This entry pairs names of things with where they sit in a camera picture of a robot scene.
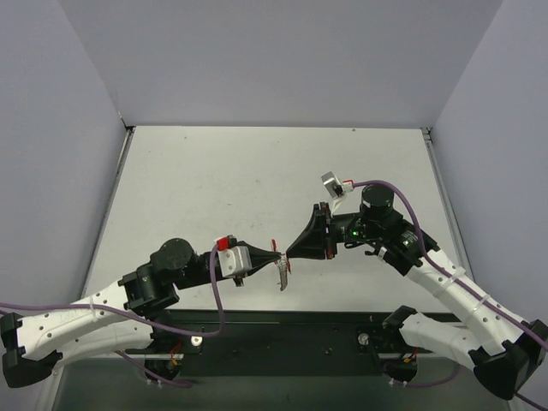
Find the red handled metal keyring holder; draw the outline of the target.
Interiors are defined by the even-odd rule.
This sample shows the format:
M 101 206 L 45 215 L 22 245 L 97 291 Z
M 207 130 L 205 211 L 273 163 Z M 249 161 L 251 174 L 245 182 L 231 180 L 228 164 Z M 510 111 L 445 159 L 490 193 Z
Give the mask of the red handled metal keyring holder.
M 279 289 L 284 291 L 289 284 L 290 264 L 289 259 L 285 254 L 276 262 L 279 275 Z

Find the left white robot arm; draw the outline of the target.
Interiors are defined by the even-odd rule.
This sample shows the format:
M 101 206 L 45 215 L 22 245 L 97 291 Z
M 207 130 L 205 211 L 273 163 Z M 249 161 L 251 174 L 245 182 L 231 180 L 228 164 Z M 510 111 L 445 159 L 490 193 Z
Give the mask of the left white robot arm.
M 10 388 L 47 379 L 58 368 L 80 359 L 126 349 L 157 352 L 173 347 L 176 335 L 184 342 L 219 336 L 226 324 L 219 282 L 242 286 L 270 264 L 287 273 L 287 259 L 238 241 L 218 239 L 208 253 L 198 254 L 182 238 L 165 242 L 145 264 L 85 298 L 68 305 L 8 304 L 1 317 L 4 346 L 2 370 Z M 185 289 L 209 284 L 218 312 L 214 331 L 190 331 L 171 325 L 165 310 L 180 300 Z

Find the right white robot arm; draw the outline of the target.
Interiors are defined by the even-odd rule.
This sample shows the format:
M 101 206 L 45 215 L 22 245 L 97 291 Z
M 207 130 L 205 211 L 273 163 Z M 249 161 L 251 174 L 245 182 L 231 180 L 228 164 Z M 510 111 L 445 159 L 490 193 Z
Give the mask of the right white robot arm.
M 326 203 L 314 205 L 287 257 L 334 259 L 338 245 L 347 249 L 368 245 L 368 255 L 421 286 L 463 325 L 455 328 L 411 307 L 400 307 L 384 321 L 384 327 L 407 346 L 442 355 L 471 370 L 494 396 L 506 401 L 518 396 L 547 353 L 546 324 L 512 313 L 468 277 L 422 230 L 409 201 L 393 184 L 347 180 L 325 186 L 334 202 L 360 188 L 359 211 L 336 215 Z

